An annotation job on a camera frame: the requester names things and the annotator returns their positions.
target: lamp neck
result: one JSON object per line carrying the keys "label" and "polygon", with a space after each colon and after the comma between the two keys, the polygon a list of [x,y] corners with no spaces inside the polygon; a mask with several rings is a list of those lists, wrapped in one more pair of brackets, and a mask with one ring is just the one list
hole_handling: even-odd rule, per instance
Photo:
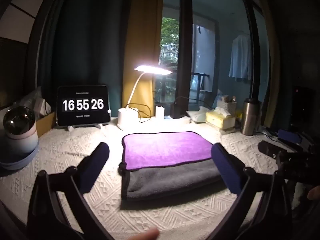
{"label": "lamp neck", "polygon": [[136,90],[137,84],[138,84],[140,78],[141,78],[145,73],[146,73],[146,72],[142,72],[142,74],[138,77],[137,81],[135,82],[135,84],[134,84],[134,86],[133,86],[133,89],[132,89],[132,92],[131,92],[131,95],[130,95],[130,97],[129,97],[128,103],[127,103],[127,107],[126,107],[127,109],[129,108],[129,104],[130,104],[130,102],[131,102],[133,93],[134,93],[134,91]]}

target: white textured tablecloth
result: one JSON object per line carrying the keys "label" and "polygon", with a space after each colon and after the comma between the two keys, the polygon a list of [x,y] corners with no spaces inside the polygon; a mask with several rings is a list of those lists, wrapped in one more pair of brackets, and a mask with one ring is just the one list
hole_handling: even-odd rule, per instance
{"label": "white textured tablecloth", "polygon": [[[160,239],[205,239],[219,224],[236,195],[225,189],[175,206],[138,211],[120,210],[121,177],[117,168],[122,157],[122,137],[134,132],[194,131],[211,143],[222,143],[230,154],[257,172],[273,173],[277,168],[276,162],[260,153],[257,147],[261,140],[270,140],[262,134],[244,136],[240,132],[222,136],[204,123],[167,124],[159,125],[151,120],[131,131],[121,131],[113,123],[101,130],[95,127],[76,128],[72,132],[50,130],[40,138],[39,151],[28,166],[0,178],[0,199],[21,221],[27,223],[29,200],[38,172],[63,172],[68,166],[78,165],[100,142],[105,142],[109,145],[110,157],[91,192],[84,197],[99,221],[116,240],[126,239],[152,226],[157,226],[161,231]],[[63,194],[60,194],[60,199],[72,227],[81,231]],[[248,218],[253,215],[258,201],[253,203]]]}

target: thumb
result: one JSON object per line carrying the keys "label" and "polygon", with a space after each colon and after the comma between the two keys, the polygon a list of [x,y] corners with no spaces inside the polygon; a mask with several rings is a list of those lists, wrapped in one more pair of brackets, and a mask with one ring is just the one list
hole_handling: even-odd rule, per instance
{"label": "thumb", "polygon": [[320,200],[320,186],[314,187],[308,193],[309,200]]}
{"label": "thumb", "polygon": [[132,236],[128,240],[156,240],[160,232],[157,228],[151,228],[147,232]]}

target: lamp head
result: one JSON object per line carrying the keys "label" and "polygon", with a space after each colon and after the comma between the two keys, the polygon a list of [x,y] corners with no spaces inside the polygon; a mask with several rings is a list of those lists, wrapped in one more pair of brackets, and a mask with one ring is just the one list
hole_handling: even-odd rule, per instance
{"label": "lamp head", "polygon": [[135,68],[135,70],[143,71],[147,73],[153,73],[158,75],[168,75],[171,74],[172,71],[161,68],[161,67],[155,67],[155,66],[148,66],[148,65],[140,65]]}

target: desk lamp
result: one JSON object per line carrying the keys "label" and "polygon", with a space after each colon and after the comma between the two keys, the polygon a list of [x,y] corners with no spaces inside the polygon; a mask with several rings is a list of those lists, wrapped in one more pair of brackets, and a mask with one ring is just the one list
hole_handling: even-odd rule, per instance
{"label": "desk lamp", "polygon": [[138,109],[136,108],[129,108],[129,104],[131,102],[133,93],[137,87],[137,84],[140,80],[140,78],[145,74],[145,73],[153,73],[153,74],[158,74],[158,75],[168,75],[171,74],[172,71],[161,68],[159,66],[150,66],[150,65],[140,65],[135,70],[142,71],[141,75],[138,77],[137,81],[135,82],[131,95],[129,97],[128,103],[126,108],[120,108],[118,110],[118,124],[117,126],[121,129],[124,130],[127,127],[130,127],[134,125],[138,121]]}

